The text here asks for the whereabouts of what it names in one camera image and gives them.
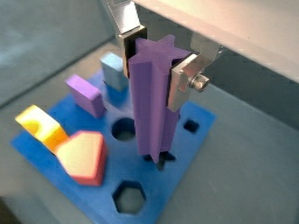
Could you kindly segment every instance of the light blue block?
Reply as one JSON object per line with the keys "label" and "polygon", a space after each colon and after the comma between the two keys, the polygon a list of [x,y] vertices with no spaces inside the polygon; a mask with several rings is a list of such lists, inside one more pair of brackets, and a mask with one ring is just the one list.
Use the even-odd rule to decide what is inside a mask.
{"label": "light blue block", "polygon": [[123,59],[112,52],[100,58],[104,71],[104,82],[116,91],[122,92],[127,89],[128,80],[124,76]]}

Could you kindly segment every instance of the square hole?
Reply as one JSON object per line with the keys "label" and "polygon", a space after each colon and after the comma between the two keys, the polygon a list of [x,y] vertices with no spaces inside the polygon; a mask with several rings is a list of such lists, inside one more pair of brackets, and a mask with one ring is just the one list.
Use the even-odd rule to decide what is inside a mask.
{"label": "square hole", "polygon": [[183,125],[183,127],[191,132],[191,133],[195,133],[198,131],[198,128],[201,127],[201,125],[193,121],[193,120],[189,120],[186,122],[186,124]]}

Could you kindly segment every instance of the screw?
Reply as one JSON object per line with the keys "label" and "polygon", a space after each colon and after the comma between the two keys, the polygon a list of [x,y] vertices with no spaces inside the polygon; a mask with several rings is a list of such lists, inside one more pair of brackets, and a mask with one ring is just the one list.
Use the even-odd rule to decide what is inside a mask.
{"label": "screw", "polygon": [[190,87],[198,92],[203,92],[210,84],[210,78],[207,78],[202,73],[197,73],[190,80]]}

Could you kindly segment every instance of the circular hole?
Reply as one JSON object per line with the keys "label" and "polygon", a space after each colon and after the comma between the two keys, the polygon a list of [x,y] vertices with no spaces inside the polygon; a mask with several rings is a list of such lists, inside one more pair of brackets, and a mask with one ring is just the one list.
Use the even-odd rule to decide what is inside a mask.
{"label": "circular hole", "polygon": [[136,135],[135,120],[131,118],[119,119],[112,125],[112,136],[119,141],[128,141]]}

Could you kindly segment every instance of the hexagonal hole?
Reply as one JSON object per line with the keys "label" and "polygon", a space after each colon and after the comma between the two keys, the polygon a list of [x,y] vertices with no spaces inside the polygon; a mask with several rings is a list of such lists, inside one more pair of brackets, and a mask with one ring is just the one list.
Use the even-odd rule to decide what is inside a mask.
{"label": "hexagonal hole", "polygon": [[122,214],[138,214],[146,203],[146,192],[142,184],[123,181],[114,195],[116,210]]}
{"label": "hexagonal hole", "polygon": [[191,133],[197,133],[201,125],[194,121],[194,120],[189,120],[186,122],[186,124],[183,125],[183,127],[191,132]]}

